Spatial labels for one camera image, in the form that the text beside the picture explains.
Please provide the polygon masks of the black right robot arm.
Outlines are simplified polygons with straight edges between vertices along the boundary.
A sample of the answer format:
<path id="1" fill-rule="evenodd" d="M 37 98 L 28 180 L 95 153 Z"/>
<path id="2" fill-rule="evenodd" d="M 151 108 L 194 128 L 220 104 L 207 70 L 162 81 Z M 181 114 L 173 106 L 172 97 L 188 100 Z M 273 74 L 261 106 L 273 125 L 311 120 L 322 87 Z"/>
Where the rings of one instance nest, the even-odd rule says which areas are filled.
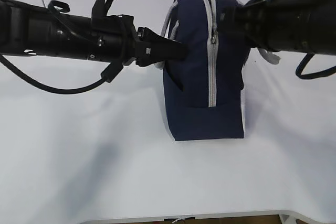
<path id="1" fill-rule="evenodd" d="M 335 0 L 250 0 L 223 8 L 218 31 L 268 51 L 335 55 Z"/>

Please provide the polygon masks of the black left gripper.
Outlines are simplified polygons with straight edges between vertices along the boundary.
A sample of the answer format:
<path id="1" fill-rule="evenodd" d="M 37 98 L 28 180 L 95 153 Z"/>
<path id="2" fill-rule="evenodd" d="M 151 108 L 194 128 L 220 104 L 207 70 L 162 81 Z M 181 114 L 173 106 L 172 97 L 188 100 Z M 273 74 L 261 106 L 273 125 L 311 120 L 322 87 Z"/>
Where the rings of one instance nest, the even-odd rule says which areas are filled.
<path id="1" fill-rule="evenodd" d="M 112 62 L 120 60 L 125 66 L 134 60 L 139 67 L 164 67 L 165 61 L 181 61 L 188 47 L 164 38 L 147 27 L 138 28 L 136 59 L 132 33 L 134 18 L 111 15 L 96 24 L 88 17 L 67 15 L 62 24 L 50 12 L 31 14 L 26 33 L 26 49 L 37 55 Z"/>

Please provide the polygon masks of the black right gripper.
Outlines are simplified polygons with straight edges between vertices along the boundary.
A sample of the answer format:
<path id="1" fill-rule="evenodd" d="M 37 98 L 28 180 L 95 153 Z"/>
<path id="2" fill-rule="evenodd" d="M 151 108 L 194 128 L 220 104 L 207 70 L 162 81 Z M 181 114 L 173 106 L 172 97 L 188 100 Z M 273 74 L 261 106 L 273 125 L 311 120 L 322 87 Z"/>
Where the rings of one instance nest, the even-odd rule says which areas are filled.
<path id="1" fill-rule="evenodd" d="M 312 0 L 250 0 L 225 7 L 219 29 L 230 29 L 268 51 L 311 51 L 311 13 Z"/>

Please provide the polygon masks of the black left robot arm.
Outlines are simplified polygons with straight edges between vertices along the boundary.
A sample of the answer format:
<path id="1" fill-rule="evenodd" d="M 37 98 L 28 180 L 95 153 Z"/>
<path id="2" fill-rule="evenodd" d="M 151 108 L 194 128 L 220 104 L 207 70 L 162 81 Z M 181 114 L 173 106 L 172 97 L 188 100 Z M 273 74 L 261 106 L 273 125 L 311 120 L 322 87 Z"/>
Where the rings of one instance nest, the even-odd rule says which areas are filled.
<path id="1" fill-rule="evenodd" d="M 51 1 L 54 10 L 15 0 L 1 0 L 1 54 L 50 56 L 97 62 L 135 62 L 147 67 L 184 60 L 187 45 L 147 27 L 135 28 L 130 15 L 89 18 L 70 15 L 67 3 Z"/>

